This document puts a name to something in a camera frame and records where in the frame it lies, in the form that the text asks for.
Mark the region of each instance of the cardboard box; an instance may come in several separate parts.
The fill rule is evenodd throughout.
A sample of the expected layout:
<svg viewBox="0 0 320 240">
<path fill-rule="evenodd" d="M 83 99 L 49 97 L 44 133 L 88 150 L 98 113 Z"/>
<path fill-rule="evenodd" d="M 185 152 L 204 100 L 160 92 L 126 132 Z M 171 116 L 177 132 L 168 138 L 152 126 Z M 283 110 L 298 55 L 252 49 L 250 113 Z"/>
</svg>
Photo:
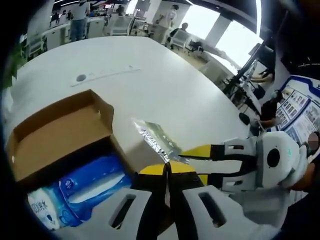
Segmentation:
<svg viewBox="0 0 320 240">
<path fill-rule="evenodd" d="M 22 190 L 28 193 L 46 186 L 110 152 L 116 153 L 132 176 L 133 168 L 113 136 L 113 116 L 114 108 L 87 90 L 53 103 L 19 124 L 6 150 Z"/>
</svg>

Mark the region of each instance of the open cardboard box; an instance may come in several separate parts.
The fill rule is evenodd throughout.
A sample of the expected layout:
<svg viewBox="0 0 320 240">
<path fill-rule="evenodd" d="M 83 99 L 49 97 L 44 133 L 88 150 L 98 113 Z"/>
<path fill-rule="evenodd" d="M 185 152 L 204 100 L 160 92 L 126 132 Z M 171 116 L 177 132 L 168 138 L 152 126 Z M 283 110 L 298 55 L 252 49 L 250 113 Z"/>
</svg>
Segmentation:
<svg viewBox="0 0 320 240">
<path fill-rule="evenodd" d="M 87 90 L 55 102 L 20 123 L 6 150 L 22 190 L 29 193 L 46 186 L 111 152 L 132 176 L 133 168 L 113 136 L 113 116 L 114 108 Z"/>
</svg>

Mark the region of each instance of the jeans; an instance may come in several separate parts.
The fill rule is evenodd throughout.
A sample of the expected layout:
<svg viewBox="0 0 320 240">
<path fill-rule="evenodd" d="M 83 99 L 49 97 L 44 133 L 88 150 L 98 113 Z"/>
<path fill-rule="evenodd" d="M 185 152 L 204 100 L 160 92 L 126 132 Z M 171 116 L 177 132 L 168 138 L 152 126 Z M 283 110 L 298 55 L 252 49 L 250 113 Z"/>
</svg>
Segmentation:
<svg viewBox="0 0 320 240">
<path fill-rule="evenodd" d="M 72 20 L 71 22 L 71 42 L 82 40 L 85 31 L 85 19 Z"/>
</svg>

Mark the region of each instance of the round hole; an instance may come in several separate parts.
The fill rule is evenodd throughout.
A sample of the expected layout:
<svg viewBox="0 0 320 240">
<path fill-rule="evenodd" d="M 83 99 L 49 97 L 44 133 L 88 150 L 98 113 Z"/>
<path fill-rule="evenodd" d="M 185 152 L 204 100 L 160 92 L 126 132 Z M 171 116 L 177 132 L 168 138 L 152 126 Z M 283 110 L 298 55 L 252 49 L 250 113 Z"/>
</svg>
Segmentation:
<svg viewBox="0 0 320 240">
<path fill-rule="evenodd" d="M 87 78 L 86 75 L 81 74 L 81 75 L 77 76 L 76 81 L 77 82 L 83 82 L 86 78 Z"/>
<path fill-rule="evenodd" d="M 268 163 L 270 168 L 275 168 L 276 166 L 278 166 L 279 161 L 280 152 L 278 149 L 274 148 L 268 153 L 268 156 L 266 157 L 266 162 Z"/>
</svg>

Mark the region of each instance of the blue tissue package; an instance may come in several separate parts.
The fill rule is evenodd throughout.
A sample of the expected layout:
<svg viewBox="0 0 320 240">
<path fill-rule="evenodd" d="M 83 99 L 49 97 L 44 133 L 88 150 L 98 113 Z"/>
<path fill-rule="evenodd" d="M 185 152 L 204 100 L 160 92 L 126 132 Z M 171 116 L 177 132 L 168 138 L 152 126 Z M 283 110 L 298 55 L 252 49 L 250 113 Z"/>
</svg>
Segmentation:
<svg viewBox="0 0 320 240">
<path fill-rule="evenodd" d="M 115 154 L 101 156 L 57 182 L 28 194 L 28 202 L 49 229 L 77 227 L 95 206 L 132 182 Z"/>
</svg>

